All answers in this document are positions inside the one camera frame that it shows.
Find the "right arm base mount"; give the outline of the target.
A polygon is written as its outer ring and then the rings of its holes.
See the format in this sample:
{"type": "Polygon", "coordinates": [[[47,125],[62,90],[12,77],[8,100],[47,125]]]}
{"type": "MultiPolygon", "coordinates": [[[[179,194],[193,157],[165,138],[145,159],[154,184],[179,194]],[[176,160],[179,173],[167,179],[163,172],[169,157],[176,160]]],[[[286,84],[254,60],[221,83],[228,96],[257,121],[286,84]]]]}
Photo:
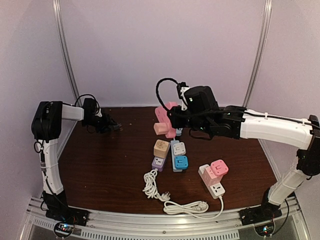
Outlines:
{"type": "Polygon", "coordinates": [[[273,205],[269,202],[239,211],[239,217],[243,226],[271,221],[272,219],[281,216],[282,211],[280,210],[280,206],[273,205]]]}

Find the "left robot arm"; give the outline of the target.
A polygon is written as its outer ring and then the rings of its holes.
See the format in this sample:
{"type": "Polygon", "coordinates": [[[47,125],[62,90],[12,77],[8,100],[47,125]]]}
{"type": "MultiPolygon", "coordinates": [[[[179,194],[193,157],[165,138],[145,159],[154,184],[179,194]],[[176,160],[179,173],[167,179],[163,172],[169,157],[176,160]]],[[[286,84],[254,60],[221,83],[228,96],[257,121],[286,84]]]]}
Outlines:
{"type": "Polygon", "coordinates": [[[34,150],[40,157],[43,190],[57,197],[64,192],[58,166],[58,139],[62,132],[62,121],[81,122],[84,127],[94,127],[96,133],[119,131],[122,125],[105,113],[94,98],[85,98],[83,106],[62,101],[39,103],[31,123],[34,150]]]}

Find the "pink small plug adapter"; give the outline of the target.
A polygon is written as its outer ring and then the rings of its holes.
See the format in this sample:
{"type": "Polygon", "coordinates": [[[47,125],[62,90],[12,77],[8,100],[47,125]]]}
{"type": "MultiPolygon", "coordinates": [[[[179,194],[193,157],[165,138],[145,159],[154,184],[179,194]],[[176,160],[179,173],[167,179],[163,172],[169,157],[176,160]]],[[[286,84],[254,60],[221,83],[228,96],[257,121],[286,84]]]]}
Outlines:
{"type": "Polygon", "coordinates": [[[156,135],[166,135],[169,132],[169,127],[165,122],[156,122],[153,125],[153,129],[156,135]]]}

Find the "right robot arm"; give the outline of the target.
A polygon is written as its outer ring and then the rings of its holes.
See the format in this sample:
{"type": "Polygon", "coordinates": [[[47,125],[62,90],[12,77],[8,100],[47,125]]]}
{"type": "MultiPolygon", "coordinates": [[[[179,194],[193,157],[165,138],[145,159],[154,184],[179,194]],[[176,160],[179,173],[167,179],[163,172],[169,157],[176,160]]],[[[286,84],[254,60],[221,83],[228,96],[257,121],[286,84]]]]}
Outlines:
{"type": "Polygon", "coordinates": [[[320,120],[315,115],[292,118],[258,112],[243,106],[219,107],[209,86],[177,86],[181,106],[168,111],[174,128],[207,134],[207,139],[257,139],[277,182],[266,192],[266,201],[256,210],[259,220],[268,220],[276,207],[301,184],[320,173],[320,120]]]}

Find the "purple power strip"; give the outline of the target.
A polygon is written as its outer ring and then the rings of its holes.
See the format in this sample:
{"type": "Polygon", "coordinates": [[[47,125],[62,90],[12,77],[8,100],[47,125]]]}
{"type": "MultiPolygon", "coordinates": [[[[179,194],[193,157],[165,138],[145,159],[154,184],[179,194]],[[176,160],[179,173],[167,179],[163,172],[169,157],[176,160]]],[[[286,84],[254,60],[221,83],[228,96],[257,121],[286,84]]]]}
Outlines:
{"type": "Polygon", "coordinates": [[[159,172],[162,172],[164,169],[165,163],[166,163],[166,158],[160,158],[155,156],[151,163],[151,167],[153,170],[158,170],[159,172]]]}

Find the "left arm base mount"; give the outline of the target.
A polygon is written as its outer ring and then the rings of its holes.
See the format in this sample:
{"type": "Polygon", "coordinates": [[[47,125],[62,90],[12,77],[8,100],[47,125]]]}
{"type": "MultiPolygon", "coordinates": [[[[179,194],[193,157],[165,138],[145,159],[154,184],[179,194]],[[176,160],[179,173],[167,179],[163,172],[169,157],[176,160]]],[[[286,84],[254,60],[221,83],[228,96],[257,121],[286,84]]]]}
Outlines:
{"type": "Polygon", "coordinates": [[[45,213],[47,218],[71,225],[86,226],[89,211],[69,207],[64,190],[58,195],[52,195],[51,193],[46,193],[43,191],[42,195],[44,203],[47,207],[45,213]]]}

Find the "pink power strip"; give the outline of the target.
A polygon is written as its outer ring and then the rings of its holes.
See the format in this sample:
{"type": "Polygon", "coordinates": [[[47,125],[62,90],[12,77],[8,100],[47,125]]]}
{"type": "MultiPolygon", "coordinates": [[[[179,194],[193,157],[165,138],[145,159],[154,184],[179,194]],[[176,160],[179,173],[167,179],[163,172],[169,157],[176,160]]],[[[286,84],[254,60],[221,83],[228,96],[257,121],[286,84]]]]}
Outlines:
{"type": "Polygon", "coordinates": [[[172,127],[171,122],[168,118],[167,111],[163,106],[158,106],[155,108],[155,115],[158,123],[166,123],[169,127],[169,132],[165,134],[167,139],[173,139],[176,137],[176,129],[172,127]]]}

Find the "beige patterned cube plug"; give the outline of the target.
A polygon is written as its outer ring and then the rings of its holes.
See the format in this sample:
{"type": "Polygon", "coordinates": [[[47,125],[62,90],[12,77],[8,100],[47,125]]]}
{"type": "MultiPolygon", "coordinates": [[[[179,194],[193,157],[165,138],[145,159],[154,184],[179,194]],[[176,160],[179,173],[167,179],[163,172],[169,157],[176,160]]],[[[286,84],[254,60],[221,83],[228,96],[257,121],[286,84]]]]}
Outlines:
{"type": "Polygon", "coordinates": [[[155,157],[165,159],[169,152],[170,143],[165,140],[157,139],[153,147],[153,155],[155,157]]]}

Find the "light blue power strip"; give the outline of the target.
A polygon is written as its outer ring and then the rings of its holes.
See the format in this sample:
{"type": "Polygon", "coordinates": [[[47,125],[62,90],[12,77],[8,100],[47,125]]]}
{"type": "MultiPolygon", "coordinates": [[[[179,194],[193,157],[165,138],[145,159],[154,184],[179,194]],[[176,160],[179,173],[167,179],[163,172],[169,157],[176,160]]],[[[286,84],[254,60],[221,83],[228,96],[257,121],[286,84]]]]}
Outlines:
{"type": "Polygon", "coordinates": [[[186,170],[189,167],[188,157],[186,156],[185,143],[179,140],[170,141],[172,171],[179,173],[186,170]]]}

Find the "white cube plug adapter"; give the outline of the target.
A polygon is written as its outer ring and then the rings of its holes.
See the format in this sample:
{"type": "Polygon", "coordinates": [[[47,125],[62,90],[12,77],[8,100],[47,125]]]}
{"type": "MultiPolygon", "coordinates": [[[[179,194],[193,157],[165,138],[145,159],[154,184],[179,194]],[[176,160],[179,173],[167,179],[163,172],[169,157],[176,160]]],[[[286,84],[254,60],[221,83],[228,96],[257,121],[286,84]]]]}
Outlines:
{"type": "Polygon", "coordinates": [[[175,156],[182,156],[186,154],[186,146],[184,142],[177,142],[173,144],[173,154],[175,156]]]}

